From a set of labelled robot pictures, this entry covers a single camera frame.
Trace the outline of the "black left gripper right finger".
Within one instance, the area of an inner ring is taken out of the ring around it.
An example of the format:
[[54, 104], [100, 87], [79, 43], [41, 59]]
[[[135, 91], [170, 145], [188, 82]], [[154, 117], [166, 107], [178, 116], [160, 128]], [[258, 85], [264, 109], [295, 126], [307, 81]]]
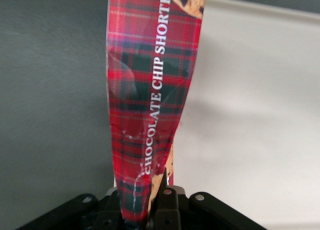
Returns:
[[168, 185], [167, 169], [164, 170], [159, 190], [153, 203], [146, 225], [147, 230], [181, 230], [179, 195], [185, 195], [183, 187]]

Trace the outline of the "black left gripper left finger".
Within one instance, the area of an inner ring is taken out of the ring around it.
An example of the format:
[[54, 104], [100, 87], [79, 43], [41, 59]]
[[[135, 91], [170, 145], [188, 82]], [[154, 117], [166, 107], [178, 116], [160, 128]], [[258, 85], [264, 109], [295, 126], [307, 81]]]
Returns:
[[124, 221], [120, 210], [120, 200], [116, 187], [110, 188], [103, 200], [107, 199], [96, 219], [97, 230], [124, 230]]

